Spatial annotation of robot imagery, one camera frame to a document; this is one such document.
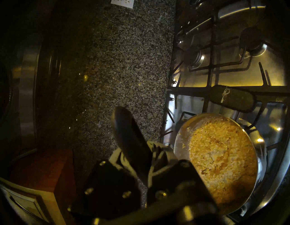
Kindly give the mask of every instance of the burner cap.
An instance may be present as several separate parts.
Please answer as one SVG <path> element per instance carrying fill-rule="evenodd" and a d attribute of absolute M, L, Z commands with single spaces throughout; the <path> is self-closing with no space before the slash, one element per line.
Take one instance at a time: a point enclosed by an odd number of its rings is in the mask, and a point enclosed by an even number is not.
<path fill-rule="evenodd" d="M 202 62 L 204 57 L 200 50 L 190 47 L 184 53 L 184 63 L 188 65 L 191 69 L 198 68 Z"/>
<path fill-rule="evenodd" d="M 263 48 L 264 37 L 260 30 L 256 27 L 248 27 L 244 29 L 240 36 L 240 48 L 246 46 L 246 50 L 249 53 L 257 53 Z"/>

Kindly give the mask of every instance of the food in pot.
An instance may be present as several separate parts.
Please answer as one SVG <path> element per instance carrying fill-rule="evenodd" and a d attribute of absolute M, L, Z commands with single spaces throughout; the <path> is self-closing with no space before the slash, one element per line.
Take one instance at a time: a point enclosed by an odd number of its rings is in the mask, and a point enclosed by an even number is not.
<path fill-rule="evenodd" d="M 228 118 L 205 118 L 192 133 L 189 158 L 217 203 L 221 214 L 240 207 L 257 177 L 251 140 Z"/>

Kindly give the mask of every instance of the stove burner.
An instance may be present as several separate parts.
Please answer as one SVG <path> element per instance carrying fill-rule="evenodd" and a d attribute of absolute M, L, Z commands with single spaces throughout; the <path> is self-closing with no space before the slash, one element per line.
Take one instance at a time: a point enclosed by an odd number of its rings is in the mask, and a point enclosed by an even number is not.
<path fill-rule="evenodd" d="M 188 48 L 184 53 L 184 63 L 189 66 L 190 69 L 196 69 L 200 67 L 204 59 L 200 50 L 195 48 Z"/>
<path fill-rule="evenodd" d="M 245 58 L 260 56 L 265 52 L 267 45 L 263 43 L 263 39 L 263 35 L 256 27 L 248 27 L 242 31 L 240 48 L 246 46 L 247 53 L 245 54 Z"/>

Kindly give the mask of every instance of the wall outlet cover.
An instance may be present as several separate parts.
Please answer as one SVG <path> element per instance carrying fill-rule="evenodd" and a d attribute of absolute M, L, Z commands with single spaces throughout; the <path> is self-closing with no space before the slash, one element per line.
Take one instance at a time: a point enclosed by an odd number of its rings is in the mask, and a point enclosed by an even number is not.
<path fill-rule="evenodd" d="M 133 8 L 134 0 L 112 0 L 111 4 Z"/>

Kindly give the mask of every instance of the stainless steel appliance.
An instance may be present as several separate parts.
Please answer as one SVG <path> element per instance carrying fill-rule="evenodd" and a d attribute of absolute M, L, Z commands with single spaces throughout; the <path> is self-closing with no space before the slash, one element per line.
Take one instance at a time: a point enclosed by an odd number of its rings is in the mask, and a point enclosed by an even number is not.
<path fill-rule="evenodd" d="M 191 116 L 213 112 L 245 121 L 265 142 L 265 175 L 249 201 L 229 217 L 239 222 L 275 196 L 290 164 L 288 43 L 282 3 L 267 1 L 178 1 L 171 71 L 160 142 L 174 148 L 181 125 Z M 223 85 L 221 103 L 210 94 Z M 248 112 L 223 105 L 229 91 L 255 99 Z"/>

